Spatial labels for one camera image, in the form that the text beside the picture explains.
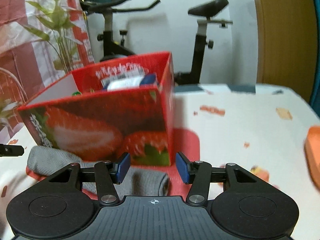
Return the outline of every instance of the orange object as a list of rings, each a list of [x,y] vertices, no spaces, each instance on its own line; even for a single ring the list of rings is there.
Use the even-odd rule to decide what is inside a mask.
[[[320,188],[320,126],[310,127],[305,142],[305,151],[310,175],[316,186]]]
[[[264,170],[258,166],[253,166],[250,172],[265,182],[269,182],[269,172],[267,170]]]
[[[204,92],[206,92],[208,95],[213,95],[213,92],[211,92],[209,90],[204,90]]]
[[[276,112],[281,119],[292,120],[292,115],[288,109],[285,108],[276,108]]]
[[[2,193],[1,193],[1,197],[5,197],[5,194],[7,193],[7,189],[8,189],[8,186],[4,186],[3,187],[3,190],[2,190]]]
[[[200,106],[201,111],[207,111],[211,114],[218,114],[224,116],[226,111],[224,109],[218,109],[215,106]]]
[[[9,143],[8,143],[8,145],[10,145],[10,144],[16,144],[18,142],[18,140],[17,139],[14,139],[14,140],[11,140]]]

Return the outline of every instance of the blue gripper pad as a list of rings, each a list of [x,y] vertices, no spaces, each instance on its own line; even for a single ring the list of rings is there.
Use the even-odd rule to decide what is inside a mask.
[[[116,182],[122,183],[124,177],[126,176],[130,168],[130,154],[127,154],[126,157],[118,164],[118,172],[116,173]]]
[[[176,167],[183,183],[191,183],[190,175],[188,172],[188,165],[182,159],[179,153],[176,154]]]

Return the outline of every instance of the wooden door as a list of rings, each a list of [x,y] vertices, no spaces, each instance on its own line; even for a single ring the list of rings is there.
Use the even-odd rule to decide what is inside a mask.
[[[255,0],[255,4],[257,83],[289,87],[309,102],[318,50],[313,0]]]

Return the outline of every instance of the gray sock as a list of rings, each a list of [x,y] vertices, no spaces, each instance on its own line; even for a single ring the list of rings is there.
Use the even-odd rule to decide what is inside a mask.
[[[97,162],[83,162],[70,152],[44,146],[34,146],[28,158],[28,168],[44,176],[50,176],[69,163],[80,163],[81,168],[89,168]],[[164,172],[130,167],[124,181],[114,186],[120,199],[125,195],[165,196],[168,193],[169,177]],[[97,194],[93,182],[83,183],[83,189]]]

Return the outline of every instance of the adjustment knob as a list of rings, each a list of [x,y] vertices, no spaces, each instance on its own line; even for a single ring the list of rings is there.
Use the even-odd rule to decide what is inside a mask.
[[[208,48],[212,49],[213,48],[213,40],[208,41]]]
[[[120,30],[119,33],[120,33],[120,35],[127,35],[128,31],[127,30]]]
[[[103,41],[103,34],[98,34],[97,40],[98,41]]]

